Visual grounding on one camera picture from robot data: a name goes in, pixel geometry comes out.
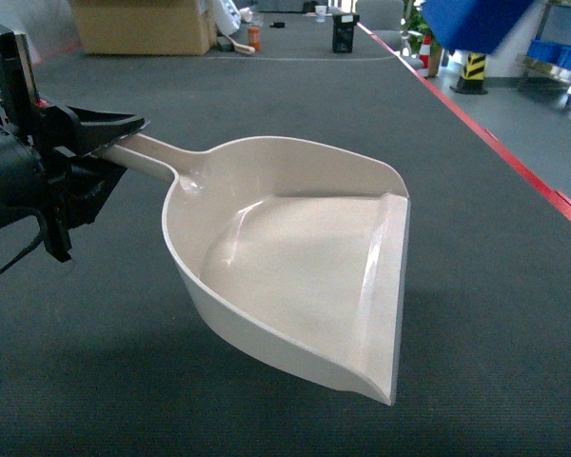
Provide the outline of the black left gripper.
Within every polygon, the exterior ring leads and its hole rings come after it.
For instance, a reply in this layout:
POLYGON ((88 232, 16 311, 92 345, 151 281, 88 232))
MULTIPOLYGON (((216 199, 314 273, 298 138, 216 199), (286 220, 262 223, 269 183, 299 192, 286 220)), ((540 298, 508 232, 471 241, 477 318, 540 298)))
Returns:
MULTIPOLYGON (((62 155, 57 149, 64 144, 47 118, 51 109, 36 89, 25 35, 0 24, 0 229, 34 216, 47 252, 66 262, 69 227, 92 224, 127 169, 62 155)), ((135 114, 69 110, 66 148, 76 155, 108 148, 147 124, 135 114)))

